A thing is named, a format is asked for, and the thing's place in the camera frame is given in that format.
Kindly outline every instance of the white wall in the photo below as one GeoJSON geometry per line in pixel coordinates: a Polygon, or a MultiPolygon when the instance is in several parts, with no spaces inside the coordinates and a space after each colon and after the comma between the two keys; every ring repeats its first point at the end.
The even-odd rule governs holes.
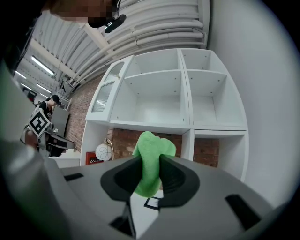
{"type": "Polygon", "coordinates": [[[291,197],[299,176],[297,50],[263,5],[211,3],[208,48],[230,72],[247,115],[250,149],[245,183],[278,206],[291,197]]]}
{"type": "Polygon", "coordinates": [[[46,99],[47,99],[46,97],[43,97],[42,95],[37,94],[36,98],[34,99],[34,104],[37,104],[38,101],[43,102],[43,101],[45,101],[46,99]]]}

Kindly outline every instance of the ceiling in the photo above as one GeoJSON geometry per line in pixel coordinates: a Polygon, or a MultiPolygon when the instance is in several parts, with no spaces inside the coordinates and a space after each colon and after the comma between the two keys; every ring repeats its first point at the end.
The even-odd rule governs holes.
{"type": "Polygon", "coordinates": [[[120,14],[127,16],[126,21],[106,34],[105,27],[93,29],[44,12],[17,69],[26,79],[17,74],[15,79],[36,93],[50,95],[38,83],[51,94],[67,97],[78,83],[85,84],[126,56],[163,48],[206,48],[209,0],[122,0],[120,14]],[[32,56],[54,76],[37,65],[32,56]],[[59,90],[62,81],[66,93],[59,90]]]}

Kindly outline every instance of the green cloth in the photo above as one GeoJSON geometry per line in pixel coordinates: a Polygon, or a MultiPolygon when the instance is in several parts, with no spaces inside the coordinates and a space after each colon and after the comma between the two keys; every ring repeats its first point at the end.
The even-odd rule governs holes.
{"type": "Polygon", "coordinates": [[[152,197],[159,190],[159,156],[167,154],[175,156],[176,147],[168,139],[154,136],[151,132],[143,132],[136,143],[133,155],[142,157],[142,179],[135,193],[143,197],[152,197]]]}

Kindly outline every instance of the black cap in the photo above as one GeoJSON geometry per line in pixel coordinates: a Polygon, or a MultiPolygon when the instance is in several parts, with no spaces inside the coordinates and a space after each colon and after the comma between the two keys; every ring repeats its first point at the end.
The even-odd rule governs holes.
{"type": "Polygon", "coordinates": [[[57,104],[60,103],[60,98],[57,95],[52,95],[51,98],[53,99],[54,102],[56,102],[57,104]]]}

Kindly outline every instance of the white shelving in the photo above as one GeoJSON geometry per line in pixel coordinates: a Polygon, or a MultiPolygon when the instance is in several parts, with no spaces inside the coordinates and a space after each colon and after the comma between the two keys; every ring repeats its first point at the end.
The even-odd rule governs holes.
{"type": "Polygon", "coordinates": [[[138,74],[181,69],[180,52],[168,49],[136,56],[131,62],[126,77],[138,74]]]}
{"type": "Polygon", "coordinates": [[[218,167],[245,178],[249,148],[245,110],[233,79],[213,51],[168,49],[113,63],[86,120],[84,160],[87,151],[103,142],[109,126],[182,134],[181,157],[189,160],[195,138],[218,138],[218,167]]]}
{"type": "Polygon", "coordinates": [[[187,70],[192,125],[245,126],[238,98],[227,75],[187,70]]]}
{"type": "Polygon", "coordinates": [[[193,161],[195,138],[219,139],[218,168],[244,181],[248,165],[248,131],[187,131],[182,136],[181,157],[193,161]]]}
{"type": "Polygon", "coordinates": [[[226,69],[213,51],[181,49],[186,69],[224,72],[226,69]]]}
{"type": "Polygon", "coordinates": [[[127,77],[118,92],[111,120],[184,124],[188,120],[186,95],[181,70],[127,77]]]}

